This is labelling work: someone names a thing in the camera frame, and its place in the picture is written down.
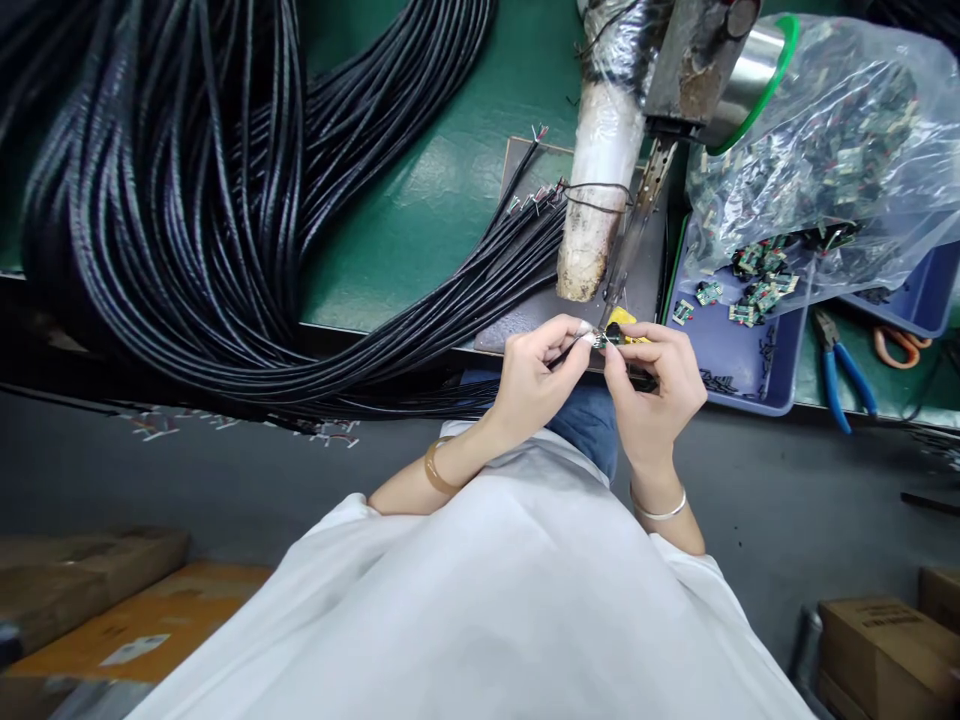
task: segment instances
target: blue jeans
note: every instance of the blue jeans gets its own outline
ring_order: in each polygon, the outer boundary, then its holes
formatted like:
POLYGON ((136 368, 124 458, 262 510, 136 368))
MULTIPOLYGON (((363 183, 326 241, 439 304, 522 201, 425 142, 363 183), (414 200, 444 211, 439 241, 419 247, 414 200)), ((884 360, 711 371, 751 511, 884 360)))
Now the blue jeans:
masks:
MULTIPOLYGON (((500 373, 489 370, 467 370, 461 385, 484 380, 499 380, 500 373)), ((617 419, 613 398, 606 387, 578 385, 547 423, 547 429, 562 437, 586 455, 613 482, 617 471, 617 419)))

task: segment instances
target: gray floor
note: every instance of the gray floor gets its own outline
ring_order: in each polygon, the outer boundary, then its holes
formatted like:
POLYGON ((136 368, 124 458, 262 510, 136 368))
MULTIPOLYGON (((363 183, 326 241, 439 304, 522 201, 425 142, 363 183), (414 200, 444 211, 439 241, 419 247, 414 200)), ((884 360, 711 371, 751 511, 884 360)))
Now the gray floor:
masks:
MULTIPOLYGON (((783 665, 804 603, 878 593, 915 602, 918 566, 960 564, 960 520, 899 500, 901 489, 947 487, 956 475, 934 472, 942 464, 902 433, 846 437, 828 421, 707 409, 676 449, 708 550, 783 665)), ((0 533, 157 523, 190 530, 197 556, 275 564, 333 504, 371 491, 439 428, 363 423, 348 448, 265 426, 174 422, 179 432, 143 442, 128 420, 0 395, 0 533)))

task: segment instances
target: bundle of black cables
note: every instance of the bundle of black cables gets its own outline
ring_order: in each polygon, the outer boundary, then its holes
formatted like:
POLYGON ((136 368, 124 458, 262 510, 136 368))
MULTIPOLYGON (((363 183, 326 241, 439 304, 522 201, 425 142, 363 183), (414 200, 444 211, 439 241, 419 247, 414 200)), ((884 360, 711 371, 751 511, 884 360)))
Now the bundle of black cables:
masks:
POLYGON ((230 414, 476 417, 495 383, 404 384, 552 281, 561 195, 505 213, 536 143, 443 285, 336 356, 294 338, 305 253, 462 84, 492 14, 412 0, 308 83, 293 0, 99 0, 28 188, 32 286, 88 347, 230 414))
POLYGON ((81 63, 99 0, 4 0, 0 7, 0 148, 81 63))

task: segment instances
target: left hand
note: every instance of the left hand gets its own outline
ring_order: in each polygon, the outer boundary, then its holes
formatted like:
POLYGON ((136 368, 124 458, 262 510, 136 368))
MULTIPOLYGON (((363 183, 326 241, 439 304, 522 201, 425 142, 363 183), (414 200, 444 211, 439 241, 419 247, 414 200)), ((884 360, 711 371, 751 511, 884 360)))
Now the left hand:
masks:
POLYGON ((593 335, 577 340, 553 372, 547 369, 547 363, 590 327, 579 318, 557 315, 533 332, 507 338, 500 390, 493 407, 480 421, 506 449, 515 448, 541 430, 570 397, 590 363, 593 335))

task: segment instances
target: cardboard box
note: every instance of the cardboard box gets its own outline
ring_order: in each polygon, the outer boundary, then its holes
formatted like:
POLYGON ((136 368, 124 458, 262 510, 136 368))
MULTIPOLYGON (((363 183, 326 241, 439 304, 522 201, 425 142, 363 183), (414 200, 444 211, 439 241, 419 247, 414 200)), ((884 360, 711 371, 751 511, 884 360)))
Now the cardboard box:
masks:
POLYGON ((159 683, 271 573, 262 567, 188 565, 16 663, 9 674, 159 683))
POLYGON ((71 566, 101 574, 109 607, 183 565, 189 541, 184 531, 149 526, 66 538, 3 537, 0 569, 71 566))
POLYGON ((0 537, 0 621, 18 629, 23 654, 35 652, 180 567, 188 542, 155 527, 0 537))
POLYGON ((837 683, 826 673, 821 672, 817 682, 817 695, 820 702, 839 720, 870 720, 867 714, 837 683))
POLYGON ((960 569, 920 568, 920 612, 960 635, 960 569))
POLYGON ((896 598, 820 603, 820 669, 871 720, 953 717, 960 636, 896 598))
POLYGON ((109 605, 104 579, 81 568, 0 570, 0 621, 18 629, 24 655, 79 627, 109 605))

